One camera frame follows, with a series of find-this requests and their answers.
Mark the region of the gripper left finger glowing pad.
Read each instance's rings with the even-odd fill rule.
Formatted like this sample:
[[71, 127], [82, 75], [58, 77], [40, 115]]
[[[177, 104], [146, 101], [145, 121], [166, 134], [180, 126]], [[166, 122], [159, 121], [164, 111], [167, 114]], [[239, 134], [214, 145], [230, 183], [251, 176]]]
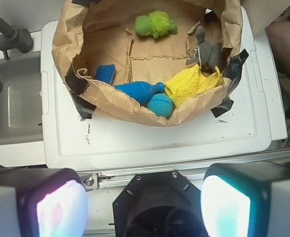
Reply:
[[0, 168], [0, 237], [81, 237], [88, 198], [70, 168]]

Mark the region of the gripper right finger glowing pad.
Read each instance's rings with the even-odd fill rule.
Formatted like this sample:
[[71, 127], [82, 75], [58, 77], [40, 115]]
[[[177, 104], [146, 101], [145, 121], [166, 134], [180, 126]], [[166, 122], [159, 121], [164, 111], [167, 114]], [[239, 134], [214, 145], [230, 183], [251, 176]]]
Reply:
[[290, 161], [212, 164], [201, 211], [211, 237], [290, 237]]

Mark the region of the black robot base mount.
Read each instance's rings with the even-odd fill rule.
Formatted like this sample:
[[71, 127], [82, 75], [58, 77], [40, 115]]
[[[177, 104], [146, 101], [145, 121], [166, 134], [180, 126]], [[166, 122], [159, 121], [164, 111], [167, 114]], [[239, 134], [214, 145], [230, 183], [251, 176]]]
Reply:
[[113, 201], [117, 237], [207, 237], [201, 191], [177, 171], [136, 174]]

